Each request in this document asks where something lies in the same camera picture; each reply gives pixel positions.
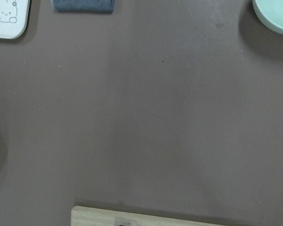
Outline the grey blue folded cloth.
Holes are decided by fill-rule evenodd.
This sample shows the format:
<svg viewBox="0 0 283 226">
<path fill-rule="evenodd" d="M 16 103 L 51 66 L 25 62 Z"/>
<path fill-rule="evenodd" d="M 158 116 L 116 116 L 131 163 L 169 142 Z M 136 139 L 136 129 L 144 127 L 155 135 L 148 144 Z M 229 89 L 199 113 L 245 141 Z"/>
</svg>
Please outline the grey blue folded cloth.
<svg viewBox="0 0 283 226">
<path fill-rule="evenodd" d="M 114 0 L 52 0 L 51 5 L 56 11 L 62 12 L 104 12 L 114 10 Z"/>
</svg>

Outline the bamboo cutting board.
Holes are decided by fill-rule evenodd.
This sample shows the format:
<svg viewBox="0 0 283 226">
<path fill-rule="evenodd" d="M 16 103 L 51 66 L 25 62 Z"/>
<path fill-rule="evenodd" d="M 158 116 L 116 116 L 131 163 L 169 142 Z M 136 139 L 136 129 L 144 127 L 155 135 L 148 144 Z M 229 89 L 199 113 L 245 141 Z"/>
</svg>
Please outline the bamboo cutting board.
<svg viewBox="0 0 283 226">
<path fill-rule="evenodd" d="M 209 226 L 210 223 L 75 206 L 71 226 Z"/>
</svg>

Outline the mint green bowl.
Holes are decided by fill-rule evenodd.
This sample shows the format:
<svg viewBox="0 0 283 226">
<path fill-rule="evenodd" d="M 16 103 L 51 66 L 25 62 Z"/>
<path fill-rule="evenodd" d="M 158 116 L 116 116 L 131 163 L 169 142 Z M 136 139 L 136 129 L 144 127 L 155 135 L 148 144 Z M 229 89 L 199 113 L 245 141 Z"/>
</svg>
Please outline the mint green bowl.
<svg viewBox="0 0 283 226">
<path fill-rule="evenodd" d="M 252 5 L 264 26 L 283 34 L 283 0 L 253 0 Z"/>
</svg>

